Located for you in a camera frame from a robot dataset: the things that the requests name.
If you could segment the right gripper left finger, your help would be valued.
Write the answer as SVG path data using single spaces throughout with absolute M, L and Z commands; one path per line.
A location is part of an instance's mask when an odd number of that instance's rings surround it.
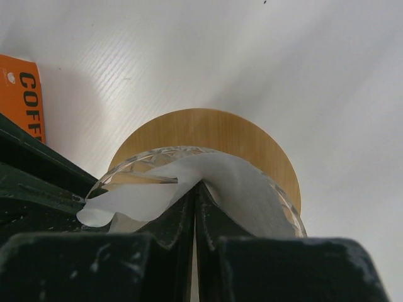
M 2 301 L 189 301 L 194 194 L 134 233 L 22 233 L 1 247 Z

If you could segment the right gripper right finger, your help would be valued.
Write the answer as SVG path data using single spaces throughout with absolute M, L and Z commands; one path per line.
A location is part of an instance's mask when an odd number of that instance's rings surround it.
M 201 301 L 387 301 L 367 251 L 346 238 L 255 237 L 195 187 Z

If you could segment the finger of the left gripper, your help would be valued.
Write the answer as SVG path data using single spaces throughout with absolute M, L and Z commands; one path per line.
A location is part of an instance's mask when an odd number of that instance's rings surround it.
M 1 116 L 1 234 L 98 232 L 76 218 L 96 181 Z

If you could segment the cream filter holder box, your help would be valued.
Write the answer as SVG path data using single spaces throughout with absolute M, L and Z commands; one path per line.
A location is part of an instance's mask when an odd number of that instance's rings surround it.
M 42 143 L 46 142 L 37 64 L 1 55 L 1 114 Z

